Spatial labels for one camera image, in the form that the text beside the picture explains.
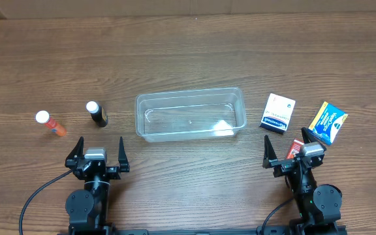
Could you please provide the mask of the white blue bandage box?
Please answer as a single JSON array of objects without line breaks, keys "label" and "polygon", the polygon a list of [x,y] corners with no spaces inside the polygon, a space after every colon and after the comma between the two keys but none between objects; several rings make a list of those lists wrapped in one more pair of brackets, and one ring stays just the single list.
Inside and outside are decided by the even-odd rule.
[{"label": "white blue bandage box", "polygon": [[296,101],[271,93],[268,97],[259,127],[284,134],[289,126]]}]

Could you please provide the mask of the blue yellow VapoDrops box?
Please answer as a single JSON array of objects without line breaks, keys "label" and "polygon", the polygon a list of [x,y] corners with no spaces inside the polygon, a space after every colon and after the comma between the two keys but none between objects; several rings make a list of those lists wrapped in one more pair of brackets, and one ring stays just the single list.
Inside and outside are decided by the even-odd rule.
[{"label": "blue yellow VapoDrops box", "polygon": [[325,144],[332,145],[347,117],[348,113],[324,101],[310,123],[309,130]]}]

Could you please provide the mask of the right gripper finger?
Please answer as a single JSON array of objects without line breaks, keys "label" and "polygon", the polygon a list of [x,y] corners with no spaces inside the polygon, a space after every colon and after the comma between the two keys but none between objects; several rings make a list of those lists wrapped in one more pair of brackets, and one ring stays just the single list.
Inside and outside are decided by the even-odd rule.
[{"label": "right gripper finger", "polygon": [[316,139],[316,137],[312,134],[312,132],[307,127],[301,128],[302,138],[305,144],[316,142],[321,145],[324,151],[326,151],[326,147]]},{"label": "right gripper finger", "polygon": [[273,162],[277,161],[277,156],[275,154],[272,143],[270,142],[269,136],[264,136],[264,162]]}]

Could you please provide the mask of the black bottle white cap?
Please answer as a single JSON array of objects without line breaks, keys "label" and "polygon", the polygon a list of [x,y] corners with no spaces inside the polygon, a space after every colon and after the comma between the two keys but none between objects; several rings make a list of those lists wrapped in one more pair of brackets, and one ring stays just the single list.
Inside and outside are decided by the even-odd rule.
[{"label": "black bottle white cap", "polygon": [[99,127],[105,127],[108,124],[108,117],[104,108],[95,101],[89,101],[86,104],[87,111],[91,114],[91,118]]}]

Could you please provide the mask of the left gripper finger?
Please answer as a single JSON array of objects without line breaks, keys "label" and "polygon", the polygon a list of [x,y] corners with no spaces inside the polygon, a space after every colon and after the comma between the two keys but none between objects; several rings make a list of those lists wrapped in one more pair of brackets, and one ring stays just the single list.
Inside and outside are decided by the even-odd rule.
[{"label": "left gripper finger", "polygon": [[72,149],[72,151],[68,154],[66,160],[73,160],[77,157],[83,157],[83,149],[84,149],[84,137],[81,136],[75,145],[75,147]]},{"label": "left gripper finger", "polygon": [[119,162],[120,167],[129,167],[129,161],[125,153],[125,148],[124,148],[122,137],[120,137],[119,139],[118,162]]}]

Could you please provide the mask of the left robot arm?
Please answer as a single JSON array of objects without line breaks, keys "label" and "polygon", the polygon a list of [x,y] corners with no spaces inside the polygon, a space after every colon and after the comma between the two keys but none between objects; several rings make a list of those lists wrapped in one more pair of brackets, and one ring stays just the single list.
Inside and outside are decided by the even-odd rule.
[{"label": "left robot arm", "polygon": [[73,191],[66,199],[69,215],[69,234],[117,234],[113,223],[107,221],[108,197],[111,180],[121,179],[121,173],[129,172],[130,165],[123,139],[119,139],[118,165],[107,166],[105,148],[89,148],[84,151],[81,137],[65,159],[65,166],[84,188]]}]

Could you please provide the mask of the red white small box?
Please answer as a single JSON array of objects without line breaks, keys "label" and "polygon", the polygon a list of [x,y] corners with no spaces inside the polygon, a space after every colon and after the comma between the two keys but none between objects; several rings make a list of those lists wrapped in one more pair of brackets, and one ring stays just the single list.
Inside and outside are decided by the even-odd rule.
[{"label": "red white small box", "polygon": [[300,148],[304,145],[304,142],[301,140],[294,139],[289,152],[287,153],[286,159],[293,159],[297,153],[300,152]]}]

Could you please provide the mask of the orange tube white cap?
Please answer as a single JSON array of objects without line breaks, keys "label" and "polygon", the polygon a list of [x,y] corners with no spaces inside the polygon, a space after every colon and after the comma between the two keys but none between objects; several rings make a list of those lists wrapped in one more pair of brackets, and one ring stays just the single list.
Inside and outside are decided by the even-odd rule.
[{"label": "orange tube white cap", "polygon": [[38,123],[44,124],[47,128],[49,128],[52,132],[54,132],[58,136],[65,136],[67,134],[66,128],[60,125],[45,110],[38,111],[35,115],[35,119]]}]

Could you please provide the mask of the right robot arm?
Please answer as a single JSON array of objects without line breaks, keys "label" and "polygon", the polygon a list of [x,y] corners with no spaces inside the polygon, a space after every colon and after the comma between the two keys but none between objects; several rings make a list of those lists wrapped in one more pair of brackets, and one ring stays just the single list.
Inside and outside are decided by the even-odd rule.
[{"label": "right robot arm", "polygon": [[[281,203],[257,228],[257,234],[291,235],[340,235],[346,234],[346,227],[339,226],[341,219],[342,192],[334,185],[318,185],[312,170],[323,164],[326,147],[309,131],[302,128],[304,145],[291,159],[279,160],[269,136],[264,137],[263,168],[272,168],[274,177],[283,176],[292,191],[292,198]],[[295,201],[300,217],[291,219],[285,226],[269,226],[268,221],[275,212],[289,202]]]}]

